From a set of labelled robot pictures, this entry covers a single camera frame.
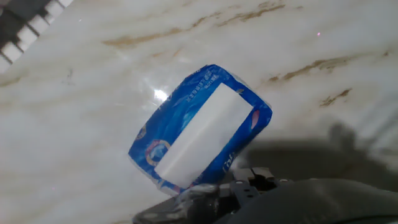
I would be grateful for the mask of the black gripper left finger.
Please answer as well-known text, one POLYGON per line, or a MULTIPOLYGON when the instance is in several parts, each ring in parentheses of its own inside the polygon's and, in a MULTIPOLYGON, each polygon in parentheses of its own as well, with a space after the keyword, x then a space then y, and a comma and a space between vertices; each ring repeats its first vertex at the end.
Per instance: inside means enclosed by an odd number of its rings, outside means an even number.
POLYGON ((259 196, 257 188, 249 182, 255 179, 251 169, 236 169, 233 171, 233 177, 234 180, 230 183, 230 189, 240 206, 244 206, 254 197, 259 196))

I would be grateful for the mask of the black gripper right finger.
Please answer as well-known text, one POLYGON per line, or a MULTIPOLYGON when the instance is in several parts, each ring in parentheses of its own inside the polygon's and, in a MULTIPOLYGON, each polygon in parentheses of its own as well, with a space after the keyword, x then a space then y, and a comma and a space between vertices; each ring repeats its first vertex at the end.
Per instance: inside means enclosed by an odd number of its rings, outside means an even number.
POLYGON ((276 178, 266 167, 254 167, 251 169, 254 178, 251 180, 251 185, 259 192, 267 192, 277 187, 291 183, 290 179, 276 178))

